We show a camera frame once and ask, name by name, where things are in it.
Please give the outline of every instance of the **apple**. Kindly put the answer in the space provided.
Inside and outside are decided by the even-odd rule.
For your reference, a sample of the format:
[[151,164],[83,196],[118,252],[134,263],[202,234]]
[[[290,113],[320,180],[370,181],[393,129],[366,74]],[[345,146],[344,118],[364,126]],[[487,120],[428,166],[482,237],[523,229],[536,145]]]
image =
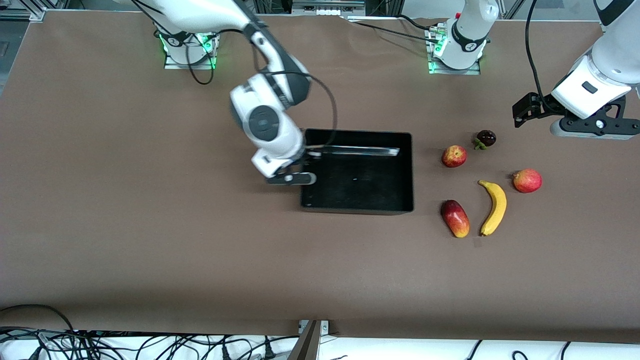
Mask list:
[[446,167],[458,167],[467,160],[467,151],[460,145],[453,145],[447,148],[442,154],[442,163]]
[[542,186],[542,176],[532,168],[526,168],[513,175],[513,186],[521,193],[532,193]]
[[447,223],[453,235],[457,238],[464,238],[469,234],[469,218],[462,206],[455,200],[447,200],[440,208],[442,218]]

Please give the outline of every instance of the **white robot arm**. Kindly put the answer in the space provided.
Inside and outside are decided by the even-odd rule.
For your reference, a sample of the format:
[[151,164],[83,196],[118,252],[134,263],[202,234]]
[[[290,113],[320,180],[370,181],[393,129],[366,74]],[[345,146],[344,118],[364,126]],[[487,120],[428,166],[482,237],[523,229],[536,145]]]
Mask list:
[[284,172],[305,151],[303,135],[285,113],[307,98],[306,68],[288,54],[242,0],[116,0],[133,3],[152,18],[177,61],[197,62],[207,53],[198,33],[235,31],[267,59],[266,68],[231,93],[231,114],[258,148],[252,158],[271,184],[312,184],[314,174]]
[[[640,122],[624,119],[625,94],[640,85],[640,0],[594,0],[606,30],[573,65],[550,95],[529,93],[513,106],[515,126],[549,115],[558,136],[626,140]],[[616,117],[607,111],[616,107]]]
[[495,0],[465,0],[460,16],[445,22],[447,40],[433,55],[452,69],[468,69],[482,56],[498,13]]

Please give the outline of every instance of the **yellow banana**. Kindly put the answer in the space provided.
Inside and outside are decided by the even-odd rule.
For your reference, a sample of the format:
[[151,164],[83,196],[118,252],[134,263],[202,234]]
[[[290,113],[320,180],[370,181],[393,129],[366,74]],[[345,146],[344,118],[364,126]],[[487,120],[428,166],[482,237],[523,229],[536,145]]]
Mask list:
[[489,236],[498,228],[504,212],[507,210],[507,195],[505,195],[504,190],[498,184],[489,183],[484,180],[478,181],[478,184],[486,188],[486,191],[491,195],[491,200],[493,201],[491,213],[482,225],[482,229],[480,229],[480,236]]

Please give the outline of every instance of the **brown table surface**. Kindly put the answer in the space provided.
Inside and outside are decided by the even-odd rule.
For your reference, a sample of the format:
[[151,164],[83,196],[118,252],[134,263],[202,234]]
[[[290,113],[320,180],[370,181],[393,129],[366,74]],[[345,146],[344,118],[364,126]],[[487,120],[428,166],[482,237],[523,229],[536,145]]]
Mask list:
[[[428,74],[419,40],[338,17],[266,20],[331,88],[341,129],[413,135],[415,211],[306,213],[298,188],[264,183],[228,111],[254,73],[241,36],[223,36],[200,86],[162,68],[140,13],[51,12],[30,25],[0,99],[0,304],[58,306],[84,329],[283,333],[326,318],[348,336],[638,339],[640,138],[558,138],[550,119],[515,129],[511,105],[534,90],[523,22],[495,24],[482,75],[443,76]],[[531,33],[550,91],[601,29]],[[628,98],[627,117],[640,116]],[[289,114],[331,122],[319,86]],[[471,151],[482,129],[498,141]],[[449,169],[453,144],[468,160]],[[519,194],[508,175],[528,167],[545,183]],[[479,179],[509,199],[487,238]],[[446,199],[465,208],[468,238],[440,218]],[[63,327],[42,312],[3,321]]]

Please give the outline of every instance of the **black tray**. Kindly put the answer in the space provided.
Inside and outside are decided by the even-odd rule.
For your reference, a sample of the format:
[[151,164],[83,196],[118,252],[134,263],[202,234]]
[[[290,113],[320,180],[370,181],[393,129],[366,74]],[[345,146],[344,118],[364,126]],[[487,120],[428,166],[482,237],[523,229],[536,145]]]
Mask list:
[[[307,145],[322,145],[331,133],[307,129]],[[411,134],[337,131],[331,146],[309,154],[302,171],[314,173],[317,181],[301,187],[303,209],[380,215],[413,211]]]

